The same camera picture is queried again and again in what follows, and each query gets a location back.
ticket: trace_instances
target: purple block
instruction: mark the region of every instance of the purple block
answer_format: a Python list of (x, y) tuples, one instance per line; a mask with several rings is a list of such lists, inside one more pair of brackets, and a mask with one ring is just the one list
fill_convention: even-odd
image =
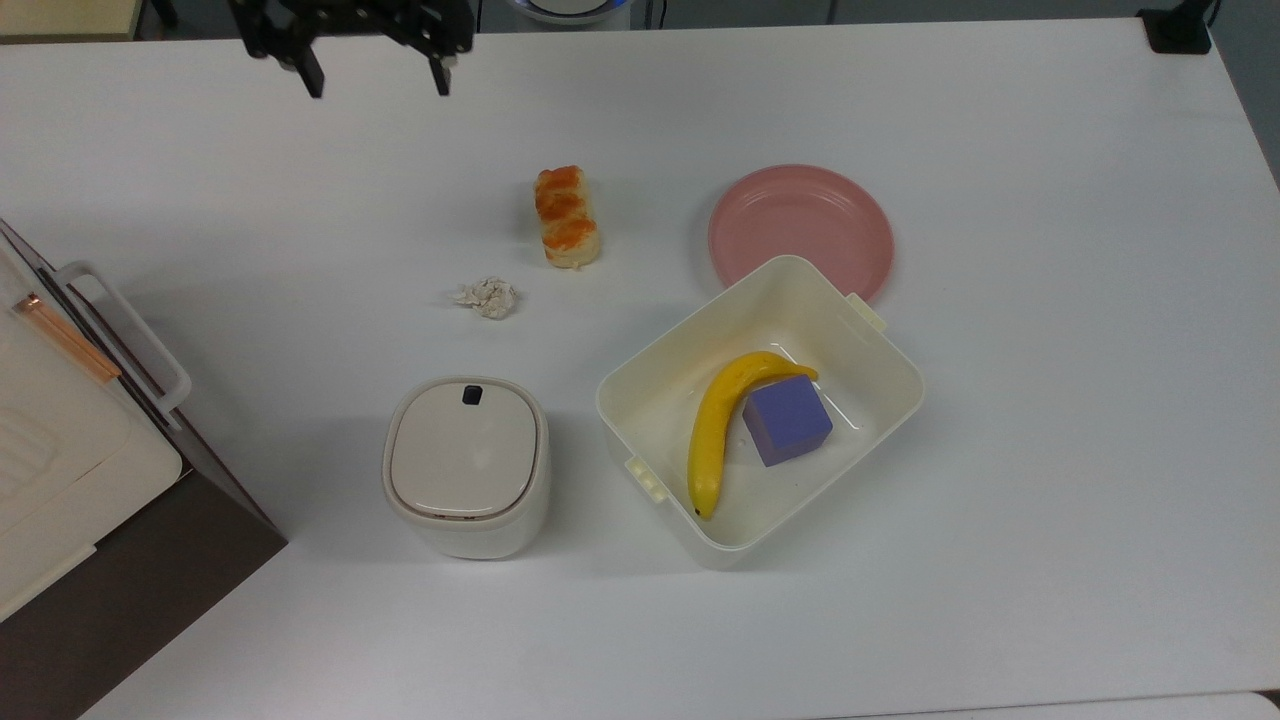
[(831, 418), (806, 375), (753, 391), (742, 420), (765, 468), (818, 450), (831, 434)]

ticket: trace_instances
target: plate rim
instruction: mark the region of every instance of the plate rim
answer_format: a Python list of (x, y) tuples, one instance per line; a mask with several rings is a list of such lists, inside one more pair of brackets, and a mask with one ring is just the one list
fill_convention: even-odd
[[(735, 191), (737, 191), (740, 187), (748, 184), (753, 179), (759, 178), (759, 176), (774, 174), (774, 173), (780, 173), (780, 172), (783, 172), (783, 170), (792, 170), (792, 169), (799, 169), (799, 170), (805, 170), (805, 172), (817, 172), (820, 176), (827, 176), (828, 178), (835, 179), (837, 183), (851, 186), (855, 190), (856, 193), (859, 193), (863, 197), (865, 197), (865, 201), (869, 205), (864, 205), (863, 202), (860, 202), (859, 197), (850, 199), (850, 197), (847, 197), (846, 193), (841, 193), (841, 196), (845, 200), (852, 201), (855, 205), (858, 205), (860, 208), (869, 209), (869, 210), (874, 211), (874, 214), (878, 215), (878, 219), (883, 220), (884, 228), (888, 231), (888, 236), (887, 236), (888, 237), (888, 260), (886, 263), (883, 277), (881, 277), (874, 283), (872, 291), (868, 292), (868, 295), (865, 297), (863, 297), (861, 293), (859, 293), (859, 297), (861, 297), (864, 302), (870, 302), (872, 300), (874, 300), (884, 290), (884, 286), (888, 284), (888, 278), (890, 278), (890, 275), (892, 274), (892, 270), (893, 270), (893, 263), (897, 259), (897, 242), (896, 242), (896, 240), (893, 237), (893, 224), (890, 223), (888, 214), (884, 213), (884, 209), (881, 208), (879, 202), (876, 200), (874, 196), (872, 196), (870, 192), (867, 191), (865, 187), (858, 184), (856, 182), (854, 182), (852, 179), (850, 179), (847, 176), (837, 173), (836, 170), (832, 170), (829, 168), (823, 168), (820, 165), (810, 165), (810, 164), (806, 164), (806, 163), (783, 163), (783, 164), (778, 164), (778, 165), (768, 165), (768, 167), (764, 167), (764, 168), (760, 168), (760, 169), (756, 169), (756, 170), (751, 170), (750, 173), (748, 173), (748, 174), (740, 177), (739, 179), (733, 181), (733, 183), (727, 190), (724, 190), (723, 193), (721, 193), (719, 199), (716, 201), (716, 206), (712, 209), (710, 218), (708, 219), (708, 223), (707, 223), (707, 252), (710, 256), (712, 269), (716, 272), (717, 279), (719, 279), (721, 284), (723, 284), (726, 288), (733, 284), (732, 282), (728, 281), (728, 278), (724, 277), (724, 270), (721, 268), (719, 263), (717, 263), (717, 255), (716, 255), (716, 247), (717, 247), (717, 242), (716, 242), (717, 232), (716, 232), (716, 228), (717, 228), (718, 224), (721, 224), (723, 222), (722, 218), (726, 215), (726, 213), (728, 213), (727, 204), (728, 204), (730, 197), (733, 196)], [(795, 252), (781, 252), (780, 255), (796, 255), (796, 254)], [(812, 263), (815, 268), (818, 266), (818, 264), (814, 263), (812, 259), (805, 258), (805, 260), (809, 260), (809, 263)], [(827, 279), (832, 284), (836, 284), (835, 281), (832, 281), (831, 278), (827, 278)], [(840, 292), (845, 292), (844, 288), (838, 288), (838, 290), (840, 290)]]

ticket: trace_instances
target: crumpled paper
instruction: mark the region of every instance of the crumpled paper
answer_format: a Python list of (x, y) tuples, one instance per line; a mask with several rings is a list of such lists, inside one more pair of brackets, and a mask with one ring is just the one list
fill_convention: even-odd
[(516, 306), (516, 288), (502, 278), (488, 277), (471, 284), (460, 284), (458, 292), (451, 295), (458, 305), (470, 305), (490, 320), (500, 320)]

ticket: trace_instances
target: yellow banana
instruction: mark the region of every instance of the yellow banana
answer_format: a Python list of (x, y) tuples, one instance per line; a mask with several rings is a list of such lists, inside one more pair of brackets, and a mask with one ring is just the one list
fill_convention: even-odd
[(712, 519), (716, 503), (719, 502), (721, 478), (724, 475), (724, 437), (737, 401), (755, 384), (792, 375), (818, 379), (818, 372), (813, 368), (796, 365), (776, 352), (760, 350), (748, 352), (726, 365), (707, 388), (694, 420), (694, 436), (689, 441), (689, 497), (694, 501), (694, 512), (703, 520)]

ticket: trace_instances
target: pastry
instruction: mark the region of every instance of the pastry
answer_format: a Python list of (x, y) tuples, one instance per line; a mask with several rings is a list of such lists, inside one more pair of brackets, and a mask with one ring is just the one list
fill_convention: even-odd
[(591, 219), (591, 195), (582, 168), (543, 170), (534, 184), (543, 224), (543, 251), (557, 268), (579, 268), (600, 254), (600, 229)]

